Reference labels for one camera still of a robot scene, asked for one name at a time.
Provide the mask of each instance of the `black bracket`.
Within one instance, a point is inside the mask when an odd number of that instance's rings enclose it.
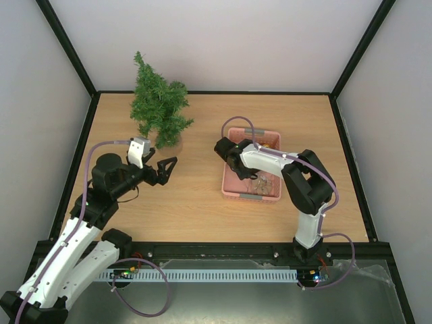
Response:
[[[298,155],[298,158],[316,167],[334,183],[314,152],[305,150]],[[323,203],[330,201],[333,194],[331,186],[320,175],[303,164],[295,161],[285,165],[281,172],[292,203],[302,213],[316,215]],[[309,179],[303,176],[304,173],[310,174]]]

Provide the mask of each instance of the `wooden table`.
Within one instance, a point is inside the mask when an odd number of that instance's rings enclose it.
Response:
[[[102,94],[90,130],[84,157],[91,146],[105,140],[125,140],[138,135],[130,119],[132,94]],[[183,150],[165,186],[140,185],[136,200],[120,204],[106,226],[117,228],[135,241],[160,242],[291,242],[298,212],[286,188],[274,205],[225,199],[221,193],[223,161],[213,151],[221,126],[235,115],[252,120],[255,127],[281,134],[284,151],[316,152],[336,182],[340,203],[328,212],[323,233],[342,232],[353,241],[367,242],[354,188],[327,96],[191,94],[186,117],[195,123],[182,133]],[[246,127],[232,121],[229,127]],[[103,153],[126,156],[127,146],[102,146],[90,166]],[[149,164],[165,159],[159,153]],[[74,185],[68,210],[82,193],[83,164]],[[124,198],[132,198],[135,192]],[[343,242],[332,238],[329,242]]]

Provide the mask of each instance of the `artificial tree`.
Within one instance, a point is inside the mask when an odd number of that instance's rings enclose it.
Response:
[[[186,99],[188,90],[179,81],[168,84],[163,76],[144,62],[139,51],[134,61],[138,66],[138,75],[130,117],[138,122],[138,129],[144,137],[151,131],[157,132],[157,149],[175,146],[180,140],[180,133],[194,122],[180,114],[183,107],[189,106]]]

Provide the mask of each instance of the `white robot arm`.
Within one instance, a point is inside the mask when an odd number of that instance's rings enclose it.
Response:
[[[168,182],[177,158],[158,162],[156,171],[146,165],[155,154],[150,145],[146,138],[132,138],[128,164],[123,164],[121,157],[113,153],[97,159],[92,169],[92,188],[87,188],[84,218],[81,221],[79,219],[82,209],[80,196],[64,231],[35,273],[17,292],[6,292],[0,299],[0,306],[11,319],[17,317],[19,308],[26,300],[24,312],[20,315],[23,322],[64,323],[68,311],[93,279],[119,257],[129,256],[132,238],[111,229],[103,234],[93,251],[77,264],[88,245],[118,210],[119,197],[135,189],[141,182],[151,186]],[[41,276],[47,264],[49,267]]]
[[[256,178],[258,171],[283,178],[291,200],[299,210],[298,229],[294,238],[294,242],[300,245],[297,256],[301,261],[306,261],[313,255],[318,243],[322,242],[322,210],[330,201],[333,190],[313,170],[291,158],[301,159],[331,179],[316,154],[310,150],[301,154],[287,154],[270,148],[264,151],[261,147],[255,147],[251,140],[236,144],[226,137],[217,142],[215,152],[241,180]],[[310,173],[310,178],[306,179],[303,173]]]

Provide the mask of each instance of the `pink plastic tray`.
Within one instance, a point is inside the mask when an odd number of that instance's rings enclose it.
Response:
[[[252,139],[250,128],[230,128],[228,138],[235,143],[239,143],[245,138]],[[281,135],[278,132],[270,132],[268,130],[255,130],[255,140],[261,145],[268,145],[272,149],[279,150],[281,144]],[[230,199],[253,200],[262,203],[276,203],[281,198],[282,180],[276,175],[260,172],[260,175],[271,180],[271,190],[268,194],[255,194],[253,190],[252,180],[239,180],[238,176],[225,163],[223,169],[222,193],[224,197]]]

